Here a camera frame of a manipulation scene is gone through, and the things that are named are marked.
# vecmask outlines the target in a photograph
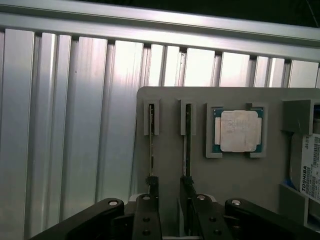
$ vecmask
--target corrugated metal panel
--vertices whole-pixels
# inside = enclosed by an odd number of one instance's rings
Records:
[[[0,26],[4,240],[135,193],[140,87],[320,87],[303,45],[8,13]]]

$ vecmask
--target gray plastic panel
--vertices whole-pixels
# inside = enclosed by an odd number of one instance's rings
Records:
[[[137,122],[133,169],[137,192],[148,187],[148,137],[144,136],[144,100],[160,99],[159,135],[154,137],[154,174],[159,176],[159,205],[164,236],[174,235],[177,226],[177,197],[183,169],[183,136],[180,134],[180,102],[188,97],[196,104],[196,135],[192,136],[191,172],[197,193],[209,194],[223,204],[229,198],[244,198],[271,211],[278,211],[279,184],[289,175],[289,137],[282,129],[283,100],[316,98],[312,88],[243,87],[143,87],[137,94]],[[246,109],[247,103],[268,106],[265,157],[245,153],[223,153],[206,158],[206,103],[224,109]]]

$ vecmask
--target screw hole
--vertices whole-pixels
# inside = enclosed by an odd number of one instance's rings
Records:
[[[146,230],[143,230],[142,234],[144,236],[149,236],[151,234],[150,230],[146,229]]]
[[[221,235],[222,234],[222,231],[221,230],[219,230],[219,229],[216,229],[216,230],[214,230],[213,231],[213,233],[215,234],[215,235]]]

